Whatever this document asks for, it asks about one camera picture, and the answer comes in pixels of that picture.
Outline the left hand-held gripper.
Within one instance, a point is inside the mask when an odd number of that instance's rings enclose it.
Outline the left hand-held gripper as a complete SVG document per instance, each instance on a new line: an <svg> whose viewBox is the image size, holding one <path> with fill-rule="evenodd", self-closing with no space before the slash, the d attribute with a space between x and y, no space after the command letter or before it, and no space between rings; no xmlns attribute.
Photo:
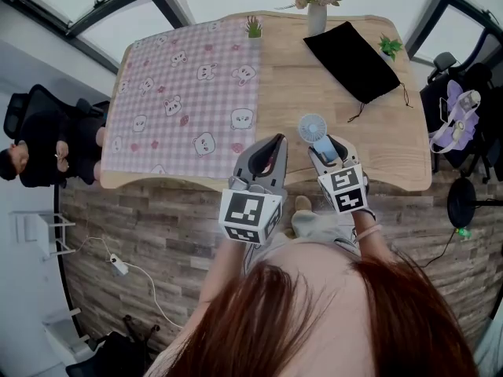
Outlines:
<svg viewBox="0 0 503 377"><path fill-rule="evenodd" d="M287 163L284 134L257 141L239 155L236 177L231 177L229 187L222 190L218 223L227 238L267 243L283 215Z"/></svg>

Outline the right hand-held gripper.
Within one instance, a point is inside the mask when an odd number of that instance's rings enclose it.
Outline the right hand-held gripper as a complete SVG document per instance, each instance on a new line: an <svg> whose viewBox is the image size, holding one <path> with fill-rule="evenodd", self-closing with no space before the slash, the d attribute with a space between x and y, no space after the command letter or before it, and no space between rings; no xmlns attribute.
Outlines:
<svg viewBox="0 0 503 377"><path fill-rule="evenodd" d="M318 184L325 198L337 214L366 208L365 174L355 146L341 137L329 135L329 138L342 161L343 169L334 171L335 165L328 163L321 153L314 148L308 149L313 167L321 175Z"/></svg>

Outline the small blue handheld fan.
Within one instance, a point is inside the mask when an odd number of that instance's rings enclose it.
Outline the small blue handheld fan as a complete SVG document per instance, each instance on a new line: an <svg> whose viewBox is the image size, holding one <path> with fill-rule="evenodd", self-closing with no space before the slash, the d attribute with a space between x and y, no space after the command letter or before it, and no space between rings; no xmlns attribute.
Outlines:
<svg viewBox="0 0 503 377"><path fill-rule="evenodd" d="M339 157L329 139L327 124L320 115L307 114L303 116L299 121L298 132L300 137L329 163Z"/></svg>

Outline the wooden table with checkered cloth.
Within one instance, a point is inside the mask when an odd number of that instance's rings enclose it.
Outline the wooden table with checkered cloth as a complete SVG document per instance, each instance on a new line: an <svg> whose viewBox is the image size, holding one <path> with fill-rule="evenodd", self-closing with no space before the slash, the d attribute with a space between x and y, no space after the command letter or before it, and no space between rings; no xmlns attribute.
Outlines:
<svg viewBox="0 0 503 377"><path fill-rule="evenodd" d="M375 181L406 191L424 191L431 185L428 132L420 94L401 54L385 61L405 87L378 97L360 111L360 103L347 92L312 54L303 41L304 16L258 12L263 22L260 48L259 93L255 142L275 134L288 141L289 184L316 176L307 156L307 144L298 132L306 114L320 115L332 136L356 147L365 172ZM114 189L145 178L175 178L212 189L223 189L227 178L201 178L106 171L101 185Z"/></svg>

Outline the person's light trousers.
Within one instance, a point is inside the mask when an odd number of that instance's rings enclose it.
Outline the person's light trousers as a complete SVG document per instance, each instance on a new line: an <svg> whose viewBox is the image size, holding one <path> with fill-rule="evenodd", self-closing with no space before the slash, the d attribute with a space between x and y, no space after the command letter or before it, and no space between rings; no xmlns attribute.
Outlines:
<svg viewBox="0 0 503 377"><path fill-rule="evenodd" d="M292 233L275 232L266 248L251 260L248 269L290 243L316 243L335 247L350 258L360 257L361 252L353 228L354 225L350 224L345 216L340 217L336 213L317 214L312 210L298 210L291 218Z"/></svg>

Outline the pink wrist band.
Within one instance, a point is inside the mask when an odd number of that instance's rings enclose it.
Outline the pink wrist band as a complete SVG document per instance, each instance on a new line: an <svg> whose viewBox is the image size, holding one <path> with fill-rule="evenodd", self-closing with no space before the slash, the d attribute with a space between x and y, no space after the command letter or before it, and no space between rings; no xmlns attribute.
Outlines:
<svg viewBox="0 0 503 377"><path fill-rule="evenodd" d="M362 239L366 238L367 236L369 236L375 232L379 232L381 229L382 229L382 225L380 225L380 224L373 225L372 227L367 228L366 230L359 233L355 239L357 242L360 242Z"/></svg>

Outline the pink checked bear tablecloth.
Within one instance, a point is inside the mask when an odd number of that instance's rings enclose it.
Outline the pink checked bear tablecloth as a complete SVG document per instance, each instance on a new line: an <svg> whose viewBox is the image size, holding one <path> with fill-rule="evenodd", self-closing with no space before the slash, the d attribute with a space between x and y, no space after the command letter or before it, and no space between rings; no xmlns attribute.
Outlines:
<svg viewBox="0 0 503 377"><path fill-rule="evenodd" d="M153 35L126 55L106 120L106 171L227 178L255 142L262 37L247 17Z"/></svg>

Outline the black mesh office chair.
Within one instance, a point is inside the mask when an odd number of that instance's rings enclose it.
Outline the black mesh office chair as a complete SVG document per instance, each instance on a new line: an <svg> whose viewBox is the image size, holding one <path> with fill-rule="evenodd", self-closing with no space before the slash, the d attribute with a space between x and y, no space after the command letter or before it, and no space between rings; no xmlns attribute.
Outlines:
<svg viewBox="0 0 503 377"><path fill-rule="evenodd" d="M503 49L484 60L473 60L469 65L454 66L438 74L420 92L428 132L441 127L440 100L448 98L448 82L457 82L462 90L477 90L482 102L475 116L479 118L474 136L462 149L443 154L455 169L460 168L469 156L473 162L463 175L469 175L479 160L492 167L499 181L503 181Z"/></svg>

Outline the small leafy potted plant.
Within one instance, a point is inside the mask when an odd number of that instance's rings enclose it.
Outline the small leafy potted plant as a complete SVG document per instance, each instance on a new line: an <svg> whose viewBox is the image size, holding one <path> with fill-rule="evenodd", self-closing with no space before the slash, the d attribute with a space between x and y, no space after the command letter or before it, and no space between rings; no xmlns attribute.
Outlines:
<svg viewBox="0 0 503 377"><path fill-rule="evenodd" d="M402 51L402 44L397 39L390 39L386 35L380 36L380 52L384 58L395 61L398 52Z"/></svg>

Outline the person's pink top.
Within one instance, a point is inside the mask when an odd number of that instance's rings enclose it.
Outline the person's pink top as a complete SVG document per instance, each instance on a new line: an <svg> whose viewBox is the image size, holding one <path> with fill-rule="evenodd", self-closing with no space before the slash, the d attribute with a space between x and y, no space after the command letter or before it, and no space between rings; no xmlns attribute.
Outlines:
<svg viewBox="0 0 503 377"><path fill-rule="evenodd" d="M350 257L288 244L198 304L145 377L375 377Z"/></svg>

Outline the purple bag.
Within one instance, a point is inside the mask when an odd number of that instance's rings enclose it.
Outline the purple bag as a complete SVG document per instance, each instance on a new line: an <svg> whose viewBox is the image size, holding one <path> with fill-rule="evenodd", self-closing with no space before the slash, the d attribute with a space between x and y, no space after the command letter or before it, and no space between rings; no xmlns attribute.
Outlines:
<svg viewBox="0 0 503 377"><path fill-rule="evenodd" d="M452 150L462 151L475 135L479 122L476 111L464 112L457 104L457 99L464 93L461 85L454 80L447 83L447 101L449 104L449 122L441 121L441 126L429 136L430 150L435 154L445 154Z"/></svg>

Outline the black round-base stand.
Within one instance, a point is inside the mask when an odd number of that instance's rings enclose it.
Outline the black round-base stand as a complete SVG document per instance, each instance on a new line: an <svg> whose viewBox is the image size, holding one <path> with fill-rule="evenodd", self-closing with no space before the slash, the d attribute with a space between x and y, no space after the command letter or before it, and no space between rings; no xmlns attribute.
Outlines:
<svg viewBox="0 0 503 377"><path fill-rule="evenodd" d="M467 178L458 178L450 187L446 209L454 228L468 226L480 207L503 207L503 199L478 200L474 185Z"/></svg>

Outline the small spiky potted plant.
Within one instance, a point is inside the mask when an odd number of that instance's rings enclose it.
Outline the small spiky potted plant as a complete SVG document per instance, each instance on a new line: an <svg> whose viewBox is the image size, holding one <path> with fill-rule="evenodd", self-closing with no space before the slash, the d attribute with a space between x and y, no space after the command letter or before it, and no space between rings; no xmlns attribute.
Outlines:
<svg viewBox="0 0 503 377"><path fill-rule="evenodd" d="M257 16L248 16L246 22L246 32L250 39L261 38L263 27Z"/></svg>

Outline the black swivel chair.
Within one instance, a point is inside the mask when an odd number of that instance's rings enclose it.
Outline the black swivel chair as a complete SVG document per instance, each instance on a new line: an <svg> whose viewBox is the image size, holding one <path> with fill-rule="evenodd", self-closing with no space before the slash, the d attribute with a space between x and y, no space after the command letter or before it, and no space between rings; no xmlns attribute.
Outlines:
<svg viewBox="0 0 503 377"><path fill-rule="evenodd" d="M149 345L150 339L160 331L154 324L146 333L134 327L133 318L123 317L127 334L112 331L98 340L90 339L94 355L65 368L68 377L144 377L159 352Z"/></svg>

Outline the black drawstring pouch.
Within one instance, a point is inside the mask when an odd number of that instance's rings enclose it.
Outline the black drawstring pouch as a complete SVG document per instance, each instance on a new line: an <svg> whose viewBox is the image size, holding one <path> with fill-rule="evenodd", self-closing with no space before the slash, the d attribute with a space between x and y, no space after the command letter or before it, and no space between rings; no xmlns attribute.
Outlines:
<svg viewBox="0 0 503 377"><path fill-rule="evenodd" d="M348 21L303 41L323 67L360 103L360 111L378 97L406 86Z"/></svg>

